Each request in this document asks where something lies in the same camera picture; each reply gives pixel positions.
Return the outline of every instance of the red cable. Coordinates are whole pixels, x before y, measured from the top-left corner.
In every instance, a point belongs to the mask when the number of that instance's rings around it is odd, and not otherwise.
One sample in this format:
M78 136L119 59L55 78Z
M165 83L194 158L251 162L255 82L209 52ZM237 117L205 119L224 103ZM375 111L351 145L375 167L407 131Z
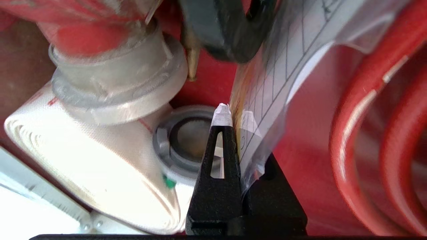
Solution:
M427 236L427 214L412 185L411 163L427 126L427 64L393 113L380 153L383 184L395 207L410 226Z
M329 150L336 185L354 215L374 234L410 235L383 214L363 192L354 161L354 142L366 110L394 71L427 36L427 1L409 4L376 50L367 56L335 113Z

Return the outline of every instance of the white fabric hose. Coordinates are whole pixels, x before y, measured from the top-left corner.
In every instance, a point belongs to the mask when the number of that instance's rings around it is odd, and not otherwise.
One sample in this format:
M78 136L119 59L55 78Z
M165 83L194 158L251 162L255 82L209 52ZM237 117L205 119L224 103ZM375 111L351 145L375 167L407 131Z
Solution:
M170 111L167 104L139 121L91 126L70 117L48 83L7 118L5 130L94 209L148 232L174 234L184 229L193 187L168 189L155 162L151 131Z

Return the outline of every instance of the black rubber handle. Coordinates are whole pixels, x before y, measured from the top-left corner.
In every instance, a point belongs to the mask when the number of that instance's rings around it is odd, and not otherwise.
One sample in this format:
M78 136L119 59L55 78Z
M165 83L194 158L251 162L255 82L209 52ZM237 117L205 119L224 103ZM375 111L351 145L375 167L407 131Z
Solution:
M216 59L249 62L266 38L276 0L252 0L245 14L241 0L180 0L187 26Z

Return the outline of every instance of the rolled white fire hose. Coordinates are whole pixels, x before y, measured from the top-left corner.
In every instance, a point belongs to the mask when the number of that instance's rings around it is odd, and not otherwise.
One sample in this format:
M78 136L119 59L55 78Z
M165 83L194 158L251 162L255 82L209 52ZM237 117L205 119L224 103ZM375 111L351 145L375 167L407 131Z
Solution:
M139 121L92 126L70 117L48 83L6 119L5 130L89 206L151 233L174 234L184 230L193 187L169 189L155 162L152 129L170 111L167 104Z

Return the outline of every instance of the coiled red tube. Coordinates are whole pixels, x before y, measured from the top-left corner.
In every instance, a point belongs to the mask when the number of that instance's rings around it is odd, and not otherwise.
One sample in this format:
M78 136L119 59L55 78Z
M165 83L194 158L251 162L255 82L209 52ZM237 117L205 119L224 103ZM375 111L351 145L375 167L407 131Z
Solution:
M412 185L411 163L427 126L427 64L405 92L387 126L380 169L389 198L419 235L427 236L427 214Z
M405 236L408 231L383 214L360 187L354 142L366 110L394 71L427 36L427 1L413 1L397 18L376 50L367 56L335 113L329 151L337 187L354 215L374 234Z

